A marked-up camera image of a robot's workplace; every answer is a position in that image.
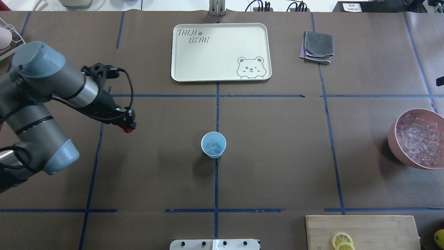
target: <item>lemon slice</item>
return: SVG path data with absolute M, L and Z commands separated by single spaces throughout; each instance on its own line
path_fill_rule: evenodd
M 335 234 L 332 238 L 332 245 L 333 245 L 333 249 L 337 250 L 338 246 L 341 243 L 350 243 L 350 245 L 353 246 L 353 241 L 352 238 L 350 237 L 350 235 L 343 233 L 343 232 L 339 232 L 337 234 Z
M 355 247 L 348 242 L 342 242 L 337 246 L 336 250 L 355 250 Z

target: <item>wooden cutting board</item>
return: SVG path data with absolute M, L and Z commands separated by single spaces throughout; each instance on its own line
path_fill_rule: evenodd
M 333 250 L 332 237 L 345 232 L 356 250 L 420 250 L 413 216 L 306 215 L 308 250 Z

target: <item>bowl of ice cubes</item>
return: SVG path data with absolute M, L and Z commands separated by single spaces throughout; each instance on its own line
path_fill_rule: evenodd
M 388 145 L 410 167 L 444 169 L 444 117 L 428 109 L 407 110 L 390 128 Z

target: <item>blue tape line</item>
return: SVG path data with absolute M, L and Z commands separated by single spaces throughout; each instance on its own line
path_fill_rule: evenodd
M 219 82 L 216 83 L 216 132 L 219 132 Z
M 112 97 L 131 97 L 130 94 L 113 94 Z M 134 97 L 216 97 L 216 95 L 158 95 L 158 94 L 135 94 Z
M 214 209 L 165 209 L 165 213 L 179 214 L 179 213 L 214 213 Z
M 0 213 L 85 213 L 85 209 L 0 209 Z M 117 209 L 93 209 L 90 213 L 117 213 Z
M 407 26 L 408 37 L 410 39 L 410 43 L 412 43 L 413 52 L 415 53 L 416 61 L 418 62 L 419 69 L 421 71 L 421 75 L 422 75 L 422 78 L 423 78 L 423 80 L 425 82 L 425 87 L 426 87 L 427 92 L 428 92 L 428 96 L 430 97 L 430 102 L 432 104 L 433 110 L 435 112 L 437 112 L 436 111 L 436 106 L 435 106 L 435 101 L 433 100 L 433 97 L 432 97 L 432 92 L 430 91 L 430 87 L 428 85 L 427 78 L 425 77 L 425 74 L 424 74 L 424 69 L 422 68 L 421 61 L 419 60 L 419 56 L 418 56 L 418 52 L 416 50 L 415 43 L 413 42 L 412 32 L 410 31 L 410 25 L 408 24 L 407 13 L 405 11 L 404 11 L 404 20 L 405 20 L 405 25 Z
M 220 95 L 220 97 L 305 97 L 303 95 Z
M 0 209 L 0 213 L 85 213 L 85 209 Z
M 316 27 L 314 25 L 314 14 L 313 12 L 310 12 L 310 14 L 311 14 L 311 25 L 313 27 L 313 32 L 316 32 Z
M 216 92 L 218 92 L 219 90 L 219 84 L 216 84 Z M 112 94 L 111 96 L 113 97 L 131 97 L 130 94 Z M 228 97 L 297 97 L 297 98 L 304 98 L 304 95 L 220 95 L 220 94 L 216 94 L 216 95 L 178 95 L 178 94 L 135 94 L 134 97 L 224 97 L 224 98 L 228 98 Z
M 425 98 L 428 95 L 326 95 L 326 97 L 347 97 L 347 98 Z
M 216 132 L 219 132 L 219 82 L 216 82 Z M 219 159 L 215 160 L 214 171 L 214 238 L 219 237 L 218 210 L 219 210 Z
M 20 32 L 20 35 L 23 37 L 23 34 L 25 33 L 25 29 L 26 29 L 26 26 L 27 26 L 27 24 L 28 24 L 28 21 L 29 21 L 29 17 L 31 16 L 31 11 L 28 11 L 28 15 L 26 16 L 26 19 L 25 19 L 25 23 L 23 24 L 23 28 L 22 28 L 22 32 Z M 6 72 L 9 72 L 10 70 L 11 70 L 11 66 L 12 66 L 12 60 L 9 62 L 9 65 L 8 65 L 8 69 L 6 70 Z
M 430 207 L 393 207 L 393 208 L 326 208 L 324 212 L 385 212 L 385 211 L 435 211 L 443 210 L 444 208 L 430 208 Z
M 285 211 L 283 208 L 272 209 L 219 209 L 220 213 L 280 213 Z
M 268 209 L 218 209 L 218 213 L 280 213 L 285 211 L 284 208 L 268 208 Z M 165 209 L 167 214 L 180 213 L 214 213 L 214 209 Z
M 123 19 L 125 17 L 125 12 L 122 11 L 122 18 L 120 19 L 120 27 L 119 27 L 119 35 L 117 36 L 117 43 L 115 45 L 116 49 L 119 49 L 120 45 L 120 36 L 122 35 L 122 27 L 123 27 Z
M 214 238 L 219 237 L 218 232 L 218 211 L 219 211 L 219 159 L 216 159 L 216 170 L 214 175 Z
M 89 186 L 89 194 L 88 194 L 88 201 L 86 204 L 85 217 L 83 218 L 83 227 L 82 227 L 82 234 L 80 236 L 79 250 L 83 249 L 83 241 L 85 239 L 85 232 L 86 232 L 86 226 L 87 226 L 87 222 L 88 222 L 89 208 L 91 205 L 92 190 L 94 188 L 94 180 L 95 180 L 95 174 L 97 172 L 97 164 L 99 162 L 99 152 L 100 152 L 100 147 L 102 145 L 102 138 L 103 138 L 103 123 L 100 127 L 99 142 L 97 144 L 97 151 L 95 153 L 94 168 L 92 170 L 91 184 Z
M 331 145 L 331 148 L 333 151 L 333 161 L 334 161 L 334 168 L 335 168 L 335 174 L 336 174 L 337 192 L 339 195 L 339 204 L 342 209 L 341 213 L 342 213 L 342 215 L 344 215 L 345 211 L 344 211 L 344 201 L 342 200 L 341 181 L 339 179 L 339 170 L 337 167 L 336 151 L 334 148 L 333 132 L 332 132 L 332 126 L 331 126 L 331 122 L 330 122 L 330 114 L 329 114 L 328 104 L 327 104 L 327 94 L 325 92 L 324 78 L 322 76 L 322 71 L 321 71 L 321 63 L 317 63 L 317 66 L 319 67 L 319 77 L 321 78 L 321 83 L 322 83 L 322 96 L 324 98 L 325 115 L 327 116 L 327 125 L 329 128 L 330 145 Z

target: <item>blue plastic cup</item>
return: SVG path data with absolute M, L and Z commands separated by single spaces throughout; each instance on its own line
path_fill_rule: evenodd
M 219 158 L 226 148 L 225 137 L 218 132 L 209 132 L 203 136 L 200 146 L 203 152 L 212 159 Z

